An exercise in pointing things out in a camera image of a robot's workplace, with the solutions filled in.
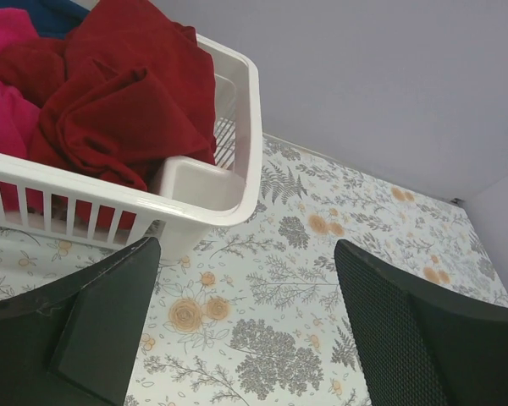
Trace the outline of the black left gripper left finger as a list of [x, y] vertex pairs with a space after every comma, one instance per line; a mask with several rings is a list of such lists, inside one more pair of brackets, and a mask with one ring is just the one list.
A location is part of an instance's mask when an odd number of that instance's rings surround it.
[[157, 279], [143, 238], [0, 300], [0, 405], [121, 405]]

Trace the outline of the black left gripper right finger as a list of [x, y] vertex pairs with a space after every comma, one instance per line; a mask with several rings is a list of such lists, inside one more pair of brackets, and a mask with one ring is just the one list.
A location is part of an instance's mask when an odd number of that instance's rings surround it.
[[508, 308], [344, 239], [334, 261], [372, 404], [508, 405]]

